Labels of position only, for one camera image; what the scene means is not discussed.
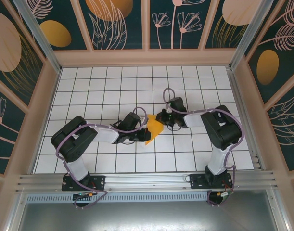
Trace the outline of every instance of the gray metal floor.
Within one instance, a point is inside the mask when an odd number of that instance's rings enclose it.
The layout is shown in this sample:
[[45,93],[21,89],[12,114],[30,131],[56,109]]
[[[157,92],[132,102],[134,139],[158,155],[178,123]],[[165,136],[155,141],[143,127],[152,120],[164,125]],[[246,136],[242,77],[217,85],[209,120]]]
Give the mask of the gray metal floor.
[[264,191],[240,191],[221,207],[205,201],[27,204],[20,231],[275,231]]

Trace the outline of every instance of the white grid mat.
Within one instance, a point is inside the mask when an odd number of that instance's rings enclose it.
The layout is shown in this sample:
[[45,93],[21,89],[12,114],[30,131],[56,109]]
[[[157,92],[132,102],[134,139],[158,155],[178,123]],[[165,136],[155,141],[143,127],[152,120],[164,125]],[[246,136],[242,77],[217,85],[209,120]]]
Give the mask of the white grid mat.
[[[50,140],[75,116],[109,125],[136,106],[148,114],[157,114],[165,108],[162,94],[167,87],[182,97],[188,111],[224,104],[239,117],[224,66],[63,68],[34,173],[65,173]],[[254,169],[248,150],[244,140],[232,152],[227,165],[235,163],[237,170]],[[147,146],[143,142],[93,142],[83,160],[90,173],[202,171],[211,151],[204,128],[172,132],[165,127]]]

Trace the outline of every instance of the white tile floor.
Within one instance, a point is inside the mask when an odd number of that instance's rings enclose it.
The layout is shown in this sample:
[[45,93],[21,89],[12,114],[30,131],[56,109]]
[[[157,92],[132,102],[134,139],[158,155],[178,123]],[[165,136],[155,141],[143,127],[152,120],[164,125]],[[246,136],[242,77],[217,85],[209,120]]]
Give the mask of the white tile floor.
[[[165,107],[162,93],[168,86],[183,98],[189,111],[224,104],[239,117],[223,66],[64,68],[34,172],[65,172],[50,139],[75,116],[108,125],[136,106],[157,114]],[[91,173],[203,171],[211,151],[205,128],[174,132],[165,128],[147,146],[93,142],[83,160]],[[230,155],[228,165],[232,164],[237,170],[254,169],[246,141]]]

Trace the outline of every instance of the purple cable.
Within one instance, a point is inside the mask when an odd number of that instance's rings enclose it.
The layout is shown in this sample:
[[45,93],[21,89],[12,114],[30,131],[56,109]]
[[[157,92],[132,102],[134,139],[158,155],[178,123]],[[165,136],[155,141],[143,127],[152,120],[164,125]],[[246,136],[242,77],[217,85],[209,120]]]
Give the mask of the purple cable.
[[[230,118],[232,118],[232,119],[237,123],[237,125],[238,125],[238,127],[239,127],[239,129],[240,129],[240,131],[241,131],[241,138],[239,139],[239,141],[238,141],[236,144],[232,145],[232,146],[228,149],[227,154],[226,154],[225,159],[224,159],[224,168],[225,168],[225,169],[232,169],[232,168],[233,168],[233,181],[232,181],[232,189],[231,189],[231,190],[233,191],[233,189],[234,189],[234,183],[235,183],[235,165],[232,165],[232,166],[230,166],[230,167],[227,167],[226,164],[227,164],[227,160],[228,160],[228,157],[229,157],[229,154],[231,153],[231,151],[232,151],[236,146],[238,146],[238,145],[244,140],[244,130],[243,130],[243,128],[242,128],[241,123],[240,123],[240,122],[239,122],[239,121],[238,121],[238,120],[237,120],[232,114],[230,114],[230,113],[228,113],[228,112],[226,112],[226,111],[223,111],[223,110],[221,110],[221,109],[217,109],[217,108],[208,108],[208,109],[196,110],[196,111],[191,111],[191,112],[181,112],[181,111],[178,111],[178,110],[172,108],[172,107],[169,105],[169,103],[167,103],[167,101],[166,101],[166,99],[165,99],[165,92],[168,91],[168,90],[170,90],[170,91],[173,92],[174,97],[176,96],[174,90],[172,90],[171,88],[166,88],[166,89],[164,90],[164,92],[163,92],[163,100],[164,100],[164,103],[166,104],[166,106],[167,106],[170,110],[172,110],[172,111],[174,111],[174,112],[176,112],[176,113],[187,115],[187,114],[193,114],[193,113],[202,113],[202,112],[216,111],[216,112],[221,112],[221,113],[223,113],[223,114],[225,114],[225,115],[228,115]],[[209,192],[208,192],[207,202],[208,202],[209,205],[216,205],[214,202],[212,202],[212,201],[209,200],[209,197],[210,197],[211,192],[212,192],[212,191],[209,191]]]
[[[134,110],[133,110],[133,112],[134,112],[135,110],[137,110],[137,109],[141,109],[141,110],[143,110],[143,112],[145,113],[145,120],[142,122],[142,124],[141,124],[138,128],[136,128],[136,129],[134,129],[134,130],[131,130],[131,131],[123,131],[123,130],[119,130],[119,129],[116,129],[116,128],[113,128],[113,127],[110,127],[110,126],[106,126],[106,125],[84,124],[84,125],[82,125],[82,126],[76,128],[76,129],[73,130],[72,132],[70,132],[70,133],[69,133],[69,134],[68,134],[68,135],[67,135],[67,136],[66,136],[66,137],[60,142],[60,144],[58,145],[58,147],[57,147],[57,149],[56,149],[56,156],[57,156],[60,160],[62,160],[62,162],[63,162],[63,164],[64,164],[64,167],[65,167],[66,171],[67,171],[68,174],[71,176],[71,178],[75,181],[75,183],[78,184],[80,187],[82,187],[82,188],[84,188],[84,189],[87,189],[87,190],[89,190],[89,191],[91,191],[91,192],[104,193],[104,194],[103,194],[102,196],[100,196],[95,202],[92,202],[92,203],[88,204],[87,206],[85,206],[85,207],[83,207],[83,208],[88,208],[88,207],[93,206],[93,205],[96,204],[99,200],[101,200],[103,197],[105,197],[105,196],[108,194],[108,192],[107,192],[107,191],[102,191],[102,190],[92,189],[92,188],[89,188],[89,187],[87,187],[87,186],[81,184],[81,183],[80,183],[80,182],[74,177],[74,175],[71,173],[71,170],[69,169],[68,165],[66,164],[64,158],[61,157],[61,156],[59,155],[59,150],[60,150],[60,148],[62,147],[62,145],[64,145],[64,143],[65,143],[65,142],[66,142],[66,141],[67,141],[67,140],[68,140],[73,134],[75,134],[77,131],[79,131],[79,130],[85,128],[85,127],[102,127],[102,128],[109,128],[109,129],[111,129],[111,130],[120,131],[120,132],[123,132],[123,133],[132,133],[132,132],[135,132],[135,131],[140,130],[144,125],[146,125],[146,123],[147,123],[147,121],[148,121],[148,117],[147,117],[147,112],[146,112],[146,110],[143,109],[142,107],[135,107]],[[82,198],[82,197],[78,197],[78,198],[74,201],[74,205],[76,206],[76,208],[78,208],[78,206],[77,206],[77,204],[76,204],[76,201],[77,201],[78,199]]]

